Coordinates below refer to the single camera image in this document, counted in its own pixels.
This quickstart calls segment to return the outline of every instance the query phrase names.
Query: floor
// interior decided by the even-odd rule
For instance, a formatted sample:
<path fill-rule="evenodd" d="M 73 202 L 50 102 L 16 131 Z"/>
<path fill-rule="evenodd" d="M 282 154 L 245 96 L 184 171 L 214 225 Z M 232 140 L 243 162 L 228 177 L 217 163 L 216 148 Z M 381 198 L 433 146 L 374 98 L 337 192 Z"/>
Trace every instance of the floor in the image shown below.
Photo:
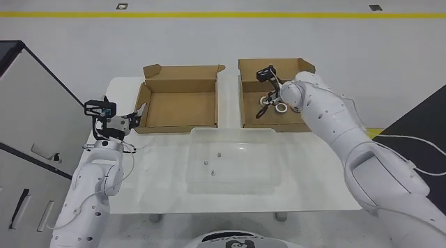
<path fill-rule="evenodd" d="M 281 11 L 445 13 L 446 0 L 0 0 L 3 11 Z M 369 127 L 385 128 L 445 84 L 446 19 L 345 18 L 0 18 L 0 40 L 23 40 L 81 100 L 98 98 L 113 77 L 145 65 L 226 65 L 302 57 L 327 84 L 352 97 Z M 239 228 L 307 247 L 391 247 L 367 213 L 299 212 L 285 223 L 267 214 L 114 215 L 101 247 L 183 247 L 211 230 Z"/>

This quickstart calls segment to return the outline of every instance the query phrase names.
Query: cardboard box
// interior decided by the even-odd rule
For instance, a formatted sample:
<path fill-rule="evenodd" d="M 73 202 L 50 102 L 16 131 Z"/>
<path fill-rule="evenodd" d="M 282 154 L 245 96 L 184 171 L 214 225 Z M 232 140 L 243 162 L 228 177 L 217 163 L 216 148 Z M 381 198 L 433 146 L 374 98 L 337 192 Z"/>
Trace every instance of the cardboard box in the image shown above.
<path fill-rule="evenodd" d="M 285 114 L 277 114 L 274 107 L 256 119 L 261 109 L 259 100 L 274 90 L 270 82 L 259 82 L 256 73 L 269 65 L 276 69 L 277 76 L 284 82 L 294 79 L 300 71 L 316 72 L 315 67 L 303 59 L 239 59 L 240 69 L 240 112 L 244 128 L 272 128 L 277 132 L 310 131 L 299 113 L 288 108 Z"/>
<path fill-rule="evenodd" d="M 135 109 L 147 103 L 140 134 L 190 132 L 194 127 L 217 127 L 217 73 L 224 65 L 143 68 Z"/>

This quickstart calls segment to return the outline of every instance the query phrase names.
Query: white cabinet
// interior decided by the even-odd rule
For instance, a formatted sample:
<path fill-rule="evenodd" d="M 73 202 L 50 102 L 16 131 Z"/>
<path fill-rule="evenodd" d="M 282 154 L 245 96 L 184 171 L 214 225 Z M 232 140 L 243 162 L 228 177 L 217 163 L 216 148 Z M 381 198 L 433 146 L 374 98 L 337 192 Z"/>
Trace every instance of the white cabinet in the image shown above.
<path fill-rule="evenodd" d="M 46 224 L 55 224 L 69 187 L 69 179 L 0 150 L 1 246 L 48 248 L 52 231 Z M 25 189 L 28 197 L 17 207 Z M 52 208 L 43 218 L 49 204 Z M 10 228 L 16 209 L 14 228 Z"/>
<path fill-rule="evenodd" d="M 72 175 L 91 118 L 28 49 L 17 53 L 4 59 L 0 73 L 0 142 Z"/>

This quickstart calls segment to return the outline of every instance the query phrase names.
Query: transparent plastic bin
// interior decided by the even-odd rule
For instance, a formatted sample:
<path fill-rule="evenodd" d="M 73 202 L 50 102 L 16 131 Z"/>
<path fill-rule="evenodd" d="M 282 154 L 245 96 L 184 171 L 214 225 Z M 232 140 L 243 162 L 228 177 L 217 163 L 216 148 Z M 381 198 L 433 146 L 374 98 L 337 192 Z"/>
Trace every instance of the transparent plastic bin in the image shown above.
<path fill-rule="evenodd" d="M 194 194 L 267 194 L 280 183 L 273 129 L 194 128 L 187 188 Z"/>

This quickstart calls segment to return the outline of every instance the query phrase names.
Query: box flap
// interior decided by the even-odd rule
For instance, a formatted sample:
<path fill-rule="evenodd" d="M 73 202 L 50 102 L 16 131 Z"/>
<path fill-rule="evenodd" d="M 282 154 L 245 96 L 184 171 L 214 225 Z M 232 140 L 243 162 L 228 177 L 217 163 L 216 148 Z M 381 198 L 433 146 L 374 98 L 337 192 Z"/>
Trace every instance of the box flap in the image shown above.
<path fill-rule="evenodd" d="M 277 76 L 289 81 L 301 71 L 314 73 L 315 67 L 304 59 L 239 59 L 238 68 L 242 82 L 256 82 L 256 73 L 269 65 L 273 65 L 277 71 Z"/>
<path fill-rule="evenodd" d="M 217 79 L 217 73 L 226 68 L 224 65 L 204 66 L 161 66 L 154 64 L 143 68 L 146 80 L 160 79 Z"/>
<path fill-rule="evenodd" d="M 161 72 L 161 65 L 153 64 L 150 66 L 143 67 L 142 70 L 144 71 L 145 78 L 148 79 L 150 77 L 158 75 Z"/>

